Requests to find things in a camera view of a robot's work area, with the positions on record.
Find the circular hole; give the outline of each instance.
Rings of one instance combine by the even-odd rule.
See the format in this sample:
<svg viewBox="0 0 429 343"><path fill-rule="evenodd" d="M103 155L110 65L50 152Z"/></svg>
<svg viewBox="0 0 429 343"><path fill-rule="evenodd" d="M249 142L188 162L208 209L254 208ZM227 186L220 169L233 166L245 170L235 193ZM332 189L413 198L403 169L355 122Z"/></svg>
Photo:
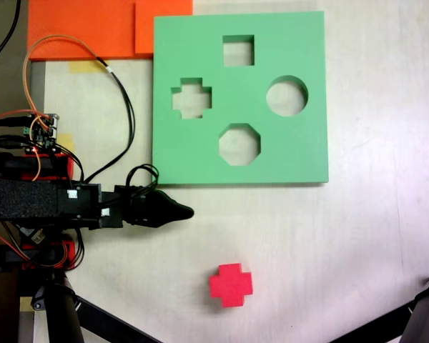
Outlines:
<svg viewBox="0 0 429 343"><path fill-rule="evenodd" d="M307 87L297 77L281 76L272 82L267 92L267 103L279 116L295 116L307 106Z"/></svg>

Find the octagonal hole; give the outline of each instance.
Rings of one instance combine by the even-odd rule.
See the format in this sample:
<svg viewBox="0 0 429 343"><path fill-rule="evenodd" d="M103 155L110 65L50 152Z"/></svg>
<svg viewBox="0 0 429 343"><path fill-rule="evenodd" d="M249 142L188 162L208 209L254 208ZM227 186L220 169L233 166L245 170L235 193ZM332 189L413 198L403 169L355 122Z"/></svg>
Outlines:
<svg viewBox="0 0 429 343"><path fill-rule="evenodd" d="M247 166L260 154L260 135L249 124L230 124L220 136L220 155L231 166Z"/></svg>

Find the square hole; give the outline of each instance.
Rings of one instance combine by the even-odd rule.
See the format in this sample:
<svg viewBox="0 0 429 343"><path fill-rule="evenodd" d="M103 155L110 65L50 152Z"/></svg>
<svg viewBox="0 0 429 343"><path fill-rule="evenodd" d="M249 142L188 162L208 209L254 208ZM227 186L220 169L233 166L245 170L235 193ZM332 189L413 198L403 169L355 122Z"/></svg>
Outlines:
<svg viewBox="0 0 429 343"><path fill-rule="evenodd" d="M254 66L255 37L223 36L224 66Z"/></svg>

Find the black metal leg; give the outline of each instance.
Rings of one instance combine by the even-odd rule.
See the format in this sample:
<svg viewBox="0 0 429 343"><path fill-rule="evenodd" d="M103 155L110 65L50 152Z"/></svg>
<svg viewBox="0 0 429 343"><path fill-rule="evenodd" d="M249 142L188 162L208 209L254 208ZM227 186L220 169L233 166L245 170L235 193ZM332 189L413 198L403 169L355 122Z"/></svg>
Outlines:
<svg viewBox="0 0 429 343"><path fill-rule="evenodd" d="M84 343L73 294L65 287L53 285L44 298L51 343Z"/></svg>
<svg viewBox="0 0 429 343"><path fill-rule="evenodd" d="M130 324L78 297L80 325L111 343L161 343Z"/></svg>
<svg viewBox="0 0 429 343"><path fill-rule="evenodd" d="M402 335L413 306L413 302L409 302L331 343L388 343Z"/></svg>
<svg viewBox="0 0 429 343"><path fill-rule="evenodd" d="M429 295L416 304L400 343L429 343Z"/></svg>

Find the red 3d-printed part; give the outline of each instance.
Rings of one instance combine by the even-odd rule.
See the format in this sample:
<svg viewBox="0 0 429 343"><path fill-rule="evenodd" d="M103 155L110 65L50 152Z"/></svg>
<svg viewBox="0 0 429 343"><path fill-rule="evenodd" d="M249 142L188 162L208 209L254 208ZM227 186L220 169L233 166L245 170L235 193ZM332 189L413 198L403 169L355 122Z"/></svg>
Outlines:
<svg viewBox="0 0 429 343"><path fill-rule="evenodd" d="M245 295L252 294L251 273L243 273L242 265L220 265L219 275L209 278L213 298L221 298L222 307L238 307L245 303Z"/></svg>

